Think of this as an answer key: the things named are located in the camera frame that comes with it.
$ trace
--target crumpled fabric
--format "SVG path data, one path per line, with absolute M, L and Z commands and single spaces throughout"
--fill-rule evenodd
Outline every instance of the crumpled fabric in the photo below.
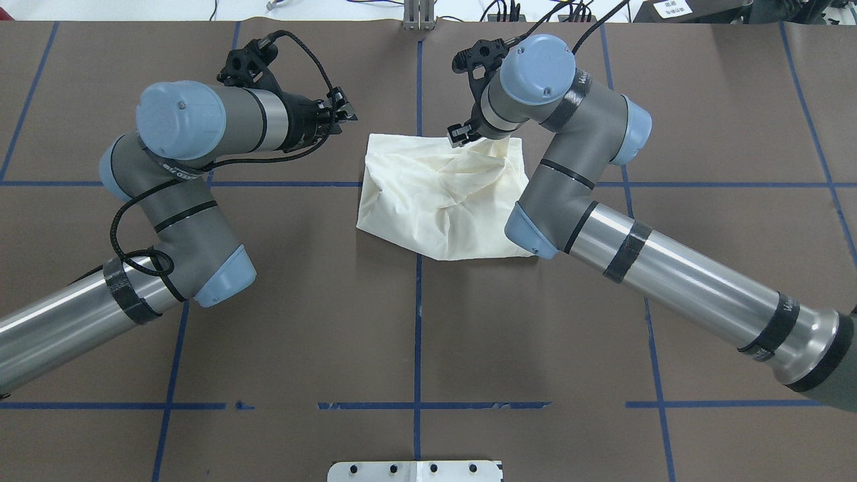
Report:
M 357 229 L 439 261 L 532 256 L 503 232 L 527 182 L 518 138 L 372 134 Z

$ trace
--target grid line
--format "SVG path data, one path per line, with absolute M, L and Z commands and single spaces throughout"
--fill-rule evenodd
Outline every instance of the grid line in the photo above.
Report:
M 610 53 L 607 42 L 607 29 L 604 25 L 601 25 L 601 41 L 603 45 L 604 52 L 604 67 L 607 70 L 607 87 L 610 90 L 614 89 L 613 85 L 613 73 L 610 68 Z M 628 210 L 628 216 L 634 217 L 633 210 L 633 199 L 631 197 L 631 183 L 628 177 L 628 170 L 625 166 L 622 166 L 622 188 L 625 191 L 625 204 Z M 645 307 L 645 322 L 646 328 L 649 331 L 649 357 L 651 361 L 651 372 L 652 377 L 655 383 L 655 394 L 657 397 L 657 411 L 658 416 L 661 420 L 661 438 L 663 440 L 663 453 L 667 463 L 667 475 L 669 477 L 669 482 L 675 482 L 675 466 L 673 463 L 673 449 L 672 442 L 669 437 L 669 425 L 667 421 L 667 410 L 663 405 L 663 387 L 661 383 L 661 371 L 657 362 L 657 346 L 655 344 L 655 330 L 652 328 L 651 323 L 651 313 L 649 310 L 649 299 L 643 298 L 644 307 Z
M 812 116 L 809 113 L 809 107 L 806 105 L 803 89 L 800 88 L 800 80 L 798 79 L 797 70 L 794 69 L 794 60 L 792 59 L 792 50 L 788 45 L 788 36 L 786 34 L 786 26 L 780 22 L 780 35 L 782 37 L 782 46 L 786 51 L 786 60 L 788 61 L 788 70 L 792 75 L 794 82 L 794 90 L 797 91 L 800 108 L 803 110 L 806 118 L 806 125 L 809 127 L 812 135 L 812 144 L 815 146 L 815 151 L 818 154 L 818 161 L 821 163 L 821 168 L 824 171 L 824 179 L 827 180 L 830 196 L 833 197 L 833 204 L 836 206 L 836 215 L 839 217 L 839 223 L 842 225 L 842 233 L 845 236 L 845 242 L 848 244 L 848 251 L 851 254 L 851 261 L 857 267 L 857 250 L 854 249 L 854 239 L 851 237 L 851 230 L 848 229 L 848 222 L 845 220 L 845 214 L 842 211 L 842 204 L 839 202 L 839 195 L 836 193 L 836 187 L 833 184 L 833 177 L 830 175 L 830 168 L 827 165 L 827 159 L 824 157 L 824 150 L 821 148 L 821 142 L 818 140 L 818 132 L 815 130 L 815 123 L 812 121 Z
M 423 135 L 423 41 L 417 42 L 417 136 Z M 414 460 L 423 457 L 423 255 L 417 253 L 416 296 L 414 313 Z
M 45 51 L 42 52 L 42 58 L 39 61 L 39 67 L 36 69 L 36 75 L 33 76 L 33 83 L 30 84 L 30 90 L 27 92 L 27 99 L 24 100 L 24 107 L 21 109 L 21 115 L 18 117 L 18 124 L 15 125 L 15 131 L 12 133 L 12 140 L 9 141 L 9 148 L 6 150 L 6 157 L 3 159 L 3 165 L 0 166 L 0 182 L 6 177 L 6 170 L 9 169 L 9 163 L 12 161 L 12 154 L 15 152 L 15 144 L 18 143 L 18 135 L 21 133 L 21 128 L 24 127 L 24 120 L 27 118 L 27 111 L 30 110 L 30 103 L 33 101 L 33 96 L 36 93 L 36 87 L 39 85 L 39 79 L 42 76 L 42 71 L 45 70 L 45 64 L 48 60 L 48 54 L 51 53 L 53 41 L 57 36 L 59 29 L 59 21 L 55 21 L 51 29 L 51 35 L 48 37 L 48 42 L 45 45 Z
M 319 410 L 540 410 L 552 401 L 337 401 Z
M 158 437 L 158 449 L 155 453 L 154 468 L 152 469 L 152 482 L 158 482 L 160 477 L 161 462 L 164 460 L 164 450 L 166 447 L 166 436 L 170 429 L 170 415 L 172 412 L 172 400 L 176 393 L 176 380 L 178 379 L 178 366 L 182 358 L 182 347 L 184 345 L 184 330 L 188 326 L 188 314 L 190 312 L 190 302 L 185 301 L 182 307 L 182 319 L 178 325 L 178 335 L 176 337 L 176 351 L 172 356 L 172 369 L 170 370 L 170 382 L 167 385 L 166 403 L 164 406 L 164 416 L 161 419 L 161 432 Z

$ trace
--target blue tape line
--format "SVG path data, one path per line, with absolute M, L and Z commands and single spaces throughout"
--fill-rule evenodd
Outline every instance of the blue tape line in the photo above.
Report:
M 166 407 L 164 417 L 161 419 L 161 432 L 158 437 L 158 451 L 155 453 L 155 463 L 152 470 L 152 482 L 158 482 L 160 478 L 160 466 L 164 459 L 164 448 L 166 446 L 166 434 L 170 429 L 170 413 L 172 397 L 176 393 L 176 380 L 178 379 L 178 363 L 182 358 L 182 346 L 184 345 L 184 330 L 188 326 L 188 313 L 190 303 L 184 302 L 182 307 L 182 321 L 178 325 L 178 337 L 176 338 L 176 350 L 172 356 L 172 369 L 170 370 L 170 384 L 166 390 Z
M 607 48 L 607 29 L 602 24 L 598 30 L 601 33 L 601 50 L 604 52 L 604 69 L 607 70 L 607 87 L 613 90 L 613 70 L 610 68 L 610 52 Z
M 423 410 L 541 410 L 552 401 L 427 401 Z
M 423 135 L 423 41 L 417 42 L 417 135 Z
M 657 361 L 657 346 L 655 345 L 655 329 L 651 324 L 651 309 L 649 299 L 643 299 L 645 305 L 645 324 L 649 330 L 649 357 L 651 358 L 651 372 L 655 378 L 655 395 L 657 397 L 657 411 L 661 419 L 661 437 L 663 438 L 663 451 L 667 457 L 667 475 L 670 482 L 675 482 L 675 466 L 673 464 L 673 444 L 669 439 L 669 426 L 667 423 L 667 410 L 663 405 L 663 386 L 661 384 L 661 368 Z
M 815 130 L 815 124 L 812 122 L 812 116 L 809 113 L 809 108 L 806 106 L 803 89 L 800 88 L 797 70 L 794 69 L 794 61 L 792 59 L 792 50 L 788 46 L 788 36 L 786 35 L 786 26 L 780 22 L 780 35 L 782 36 L 782 45 L 786 49 L 786 60 L 788 61 L 788 70 L 791 71 L 794 89 L 798 93 L 800 108 L 803 109 L 806 124 L 809 126 L 810 134 L 812 134 L 812 143 L 815 144 L 815 151 L 818 153 L 818 160 L 821 162 L 821 168 L 824 171 L 824 178 L 827 180 L 830 187 L 830 195 L 833 197 L 833 204 L 836 206 L 836 215 L 839 216 L 839 223 L 842 225 L 842 233 L 845 235 L 845 241 L 848 243 L 848 250 L 851 253 L 851 261 L 857 267 L 857 250 L 854 248 L 854 239 L 851 237 L 851 230 L 848 229 L 848 222 L 845 220 L 845 214 L 842 212 L 842 204 L 839 202 L 839 196 L 836 194 L 836 188 L 833 184 L 833 177 L 830 175 L 830 168 L 827 166 L 827 159 L 824 157 L 824 151 L 821 148 L 821 142 L 818 141 L 818 133 Z
M 241 21 L 235 22 L 235 32 L 232 34 L 232 50 L 238 48 L 238 34 L 241 33 Z
M 6 150 L 6 157 L 3 159 L 3 165 L 0 166 L 0 181 L 6 176 L 6 170 L 9 169 L 9 162 L 12 160 L 12 153 L 15 152 L 15 144 L 18 142 L 18 135 L 21 133 L 21 128 L 24 126 L 24 119 L 27 118 L 27 111 L 30 110 L 30 103 L 33 102 L 33 95 L 36 93 L 36 87 L 39 85 L 39 78 L 42 76 L 42 71 L 45 69 L 45 64 L 48 60 L 48 53 L 51 51 L 53 40 L 57 36 L 59 22 L 55 21 L 51 29 L 51 36 L 48 37 L 48 43 L 45 45 L 45 51 L 42 52 L 42 59 L 39 61 L 39 67 L 36 69 L 36 75 L 33 78 L 33 83 L 30 84 L 30 91 L 27 92 L 27 99 L 24 101 L 24 107 L 21 109 L 21 115 L 18 117 L 18 124 L 15 125 L 15 131 L 12 133 L 12 140 L 9 142 L 9 149 Z
M 212 181 L 214 187 L 271 188 L 359 188 L 361 182 L 339 181 Z
M 417 42 L 417 136 L 423 135 L 423 41 Z M 414 303 L 414 460 L 422 449 L 423 401 L 423 255 L 417 254 L 417 289 Z
M 620 182 L 603 182 L 598 183 L 598 187 L 625 187 L 626 183 Z M 631 181 L 628 180 L 627 185 L 634 188 L 774 188 L 774 189 L 798 189 L 798 188 L 828 188 L 827 183 L 773 183 L 773 182 L 756 182 L 756 183 L 733 183 L 728 181 Z M 839 187 L 857 187 L 857 183 L 842 183 Z
M 610 90 L 613 90 L 613 74 L 610 69 L 610 54 L 607 41 L 607 31 L 604 25 L 601 25 L 601 41 L 604 50 L 604 67 L 607 70 L 607 84 Z M 631 181 L 628 178 L 628 170 L 622 166 L 622 188 L 625 190 L 625 203 L 628 209 L 628 216 L 634 217 L 633 199 L 631 197 Z M 661 419 L 661 437 L 663 439 L 663 453 L 667 462 L 667 475 L 669 482 L 675 482 L 675 466 L 673 463 L 673 447 L 669 439 L 669 426 L 667 423 L 667 411 L 663 407 L 663 388 L 661 385 L 661 370 L 657 362 L 657 347 L 655 345 L 655 330 L 651 325 L 651 310 L 649 309 L 649 299 L 643 298 L 645 306 L 645 322 L 649 330 L 649 358 L 651 360 L 651 372 L 655 381 L 655 393 L 658 406 L 658 415 Z
M 815 400 L 682 400 L 627 401 L 625 408 L 824 407 Z
M 225 403 L 171 403 L 171 410 L 225 410 Z
M 420 404 L 423 402 L 423 255 L 417 255 L 414 303 L 414 457 L 420 460 Z
M 552 401 L 345 401 L 319 403 L 319 410 L 541 410 Z

